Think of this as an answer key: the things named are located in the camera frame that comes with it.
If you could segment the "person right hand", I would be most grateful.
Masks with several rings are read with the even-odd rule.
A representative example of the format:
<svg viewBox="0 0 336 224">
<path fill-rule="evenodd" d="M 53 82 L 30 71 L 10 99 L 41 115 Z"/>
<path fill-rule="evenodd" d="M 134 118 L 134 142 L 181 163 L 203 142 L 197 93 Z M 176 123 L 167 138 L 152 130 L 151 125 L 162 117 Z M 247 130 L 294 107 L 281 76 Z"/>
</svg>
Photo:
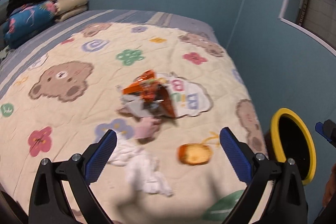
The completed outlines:
<svg viewBox="0 0 336 224">
<path fill-rule="evenodd" d="M 324 192 L 323 200 L 322 200 L 322 206 L 323 207 L 327 206 L 327 204 L 330 202 L 333 195 L 335 194 L 335 190 L 336 190 L 336 176 L 335 176 L 335 173 L 336 173 L 336 164 L 333 165 L 333 167 L 331 169 L 330 178 L 329 178 L 328 182 L 326 183 L 325 192 Z"/>
</svg>

